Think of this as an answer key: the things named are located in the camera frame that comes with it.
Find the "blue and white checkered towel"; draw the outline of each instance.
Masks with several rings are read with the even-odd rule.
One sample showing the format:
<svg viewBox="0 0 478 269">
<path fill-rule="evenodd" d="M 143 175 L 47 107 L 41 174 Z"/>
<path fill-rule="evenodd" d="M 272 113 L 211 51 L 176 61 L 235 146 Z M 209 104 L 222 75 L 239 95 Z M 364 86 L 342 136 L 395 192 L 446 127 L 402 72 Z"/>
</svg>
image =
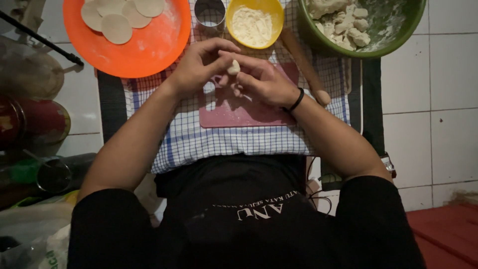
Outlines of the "blue and white checkered towel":
<svg viewBox="0 0 478 269">
<path fill-rule="evenodd" d="M 206 39 L 195 28 L 197 22 L 193 12 L 194 2 L 195 0 L 189 0 L 193 16 L 191 25 L 192 43 Z M 297 34 L 297 24 L 295 22 L 297 1 L 281 0 L 281 3 L 284 7 L 284 26 L 292 27 Z M 228 33 L 225 33 L 224 38 L 235 42 Z M 279 41 L 265 50 L 254 50 L 239 46 L 244 54 L 266 58 L 272 63 L 293 62 L 289 52 Z M 302 44 L 302 46 L 322 79 L 326 91 L 332 98 L 332 102 L 327 106 L 327 109 L 336 117 L 350 124 L 347 100 L 351 77 L 349 60 L 323 58 L 313 53 L 305 44 Z M 155 88 L 175 70 L 181 57 L 182 55 L 175 63 L 158 74 L 146 78 L 123 79 L 128 118 L 146 101 Z M 213 86 L 207 84 L 204 90 L 212 90 L 209 87 Z M 302 73 L 299 75 L 298 87 L 306 89 L 306 93 L 309 93 L 307 90 L 308 84 Z M 179 104 L 176 109 L 176 116 L 171 121 L 158 155 L 154 160 L 151 173 L 165 173 L 176 167 L 191 164 L 198 159 L 214 155 L 238 153 L 247 155 L 314 154 L 309 140 L 299 126 L 204 129 L 199 125 L 198 108 L 196 95 L 183 100 Z"/>
</svg>

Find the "hand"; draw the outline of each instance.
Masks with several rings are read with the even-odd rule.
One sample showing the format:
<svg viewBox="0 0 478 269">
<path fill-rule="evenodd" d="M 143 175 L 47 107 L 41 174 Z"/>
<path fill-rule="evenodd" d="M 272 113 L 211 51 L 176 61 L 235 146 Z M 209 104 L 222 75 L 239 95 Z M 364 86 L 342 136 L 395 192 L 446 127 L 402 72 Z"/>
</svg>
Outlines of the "hand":
<svg viewBox="0 0 478 269">
<path fill-rule="evenodd" d="M 219 51 L 219 55 L 224 57 L 232 54 Z M 233 55 L 233 58 L 241 66 L 241 72 L 235 78 L 224 75 L 219 84 L 222 87 L 231 84 L 235 96 L 240 97 L 242 94 L 246 94 L 269 105 L 287 109 L 293 106 L 299 98 L 300 90 L 269 61 L 240 54 Z"/>
<path fill-rule="evenodd" d="M 231 55 L 218 56 L 218 50 L 240 52 L 229 40 L 212 38 L 189 46 L 176 70 L 166 79 L 172 94 L 180 99 L 202 89 L 214 75 L 222 74 L 232 64 Z"/>
</svg>

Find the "green bowl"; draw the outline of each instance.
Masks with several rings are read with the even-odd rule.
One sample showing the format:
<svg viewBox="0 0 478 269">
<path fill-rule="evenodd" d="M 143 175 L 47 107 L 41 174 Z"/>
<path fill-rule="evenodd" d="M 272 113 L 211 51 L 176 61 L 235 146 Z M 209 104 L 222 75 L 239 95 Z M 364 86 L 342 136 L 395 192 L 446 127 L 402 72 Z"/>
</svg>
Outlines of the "green bowl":
<svg viewBox="0 0 478 269">
<path fill-rule="evenodd" d="M 297 22 L 300 37 L 309 46 L 325 56 L 348 56 L 370 59 L 385 56 L 403 45 L 415 31 L 426 0 L 358 0 L 357 6 L 369 11 L 367 21 L 370 44 L 356 51 L 349 51 L 328 40 L 315 26 L 306 5 L 299 0 Z"/>
</svg>

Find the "black wristband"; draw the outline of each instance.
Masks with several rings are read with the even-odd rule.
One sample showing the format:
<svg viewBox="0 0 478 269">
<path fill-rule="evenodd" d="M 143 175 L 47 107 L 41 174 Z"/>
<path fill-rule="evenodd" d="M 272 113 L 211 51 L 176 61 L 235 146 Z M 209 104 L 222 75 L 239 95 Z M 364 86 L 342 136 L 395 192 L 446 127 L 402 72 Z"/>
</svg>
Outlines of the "black wristband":
<svg viewBox="0 0 478 269">
<path fill-rule="evenodd" d="M 299 95 L 299 98 L 297 98 L 297 101 L 295 101 L 295 103 L 291 106 L 291 108 L 287 109 L 285 107 L 282 108 L 282 110 L 284 110 L 285 112 L 292 112 L 292 110 L 294 110 L 300 103 L 300 101 L 302 101 L 302 98 L 304 97 L 304 89 L 302 88 L 299 88 L 298 89 L 300 90 L 300 95 Z"/>
</svg>

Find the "black pole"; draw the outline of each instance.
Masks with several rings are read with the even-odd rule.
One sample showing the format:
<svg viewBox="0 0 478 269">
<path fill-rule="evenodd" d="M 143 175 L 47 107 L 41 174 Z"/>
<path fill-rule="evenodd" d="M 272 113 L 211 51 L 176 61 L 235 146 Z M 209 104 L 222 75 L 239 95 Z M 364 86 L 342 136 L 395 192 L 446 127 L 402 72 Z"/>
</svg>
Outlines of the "black pole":
<svg viewBox="0 0 478 269">
<path fill-rule="evenodd" d="M 50 41 L 44 39 L 39 34 L 35 33 L 30 28 L 28 28 L 25 25 L 19 23 L 14 18 L 8 16 L 7 14 L 5 14 L 2 11 L 0 11 L 0 18 L 5 20 L 6 22 L 10 23 L 11 25 L 17 27 L 18 29 L 20 29 L 20 31 L 26 33 L 27 35 L 30 35 L 31 37 L 35 38 L 36 40 L 38 40 L 38 41 L 42 42 L 43 44 L 47 45 L 48 47 L 52 48 L 53 50 L 55 50 L 56 52 L 58 52 L 59 54 L 63 55 L 65 58 L 67 58 L 69 61 L 71 61 L 71 62 L 73 62 L 77 65 L 80 65 L 80 66 L 85 65 L 78 56 L 74 55 L 73 53 L 68 53 L 68 52 L 64 51 L 63 49 L 59 48 L 57 45 L 55 45 L 55 44 L 51 43 Z"/>
</svg>

